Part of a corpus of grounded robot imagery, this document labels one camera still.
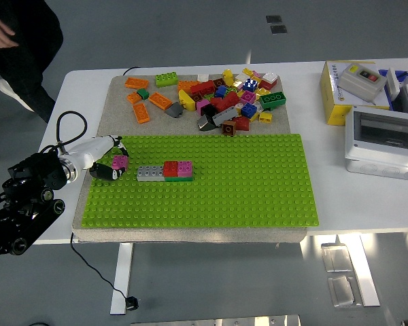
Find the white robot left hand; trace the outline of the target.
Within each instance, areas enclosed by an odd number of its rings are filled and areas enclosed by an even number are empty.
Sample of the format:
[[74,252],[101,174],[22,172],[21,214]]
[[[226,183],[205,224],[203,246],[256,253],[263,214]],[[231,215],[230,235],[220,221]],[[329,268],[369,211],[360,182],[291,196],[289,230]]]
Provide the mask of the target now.
[[94,137],[76,145],[66,154],[61,155],[59,160],[63,165],[67,182],[74,182],[82,174],[83,170],[89,170],[92,177],[104,181],[114,181],[121,177],[127,170],[128,164],[112,168],[97,163],[97,160],[102,158],[113,147],[117,147],[124,156],[128,157],[129,154],[121,139],[122,137],[117,135]]

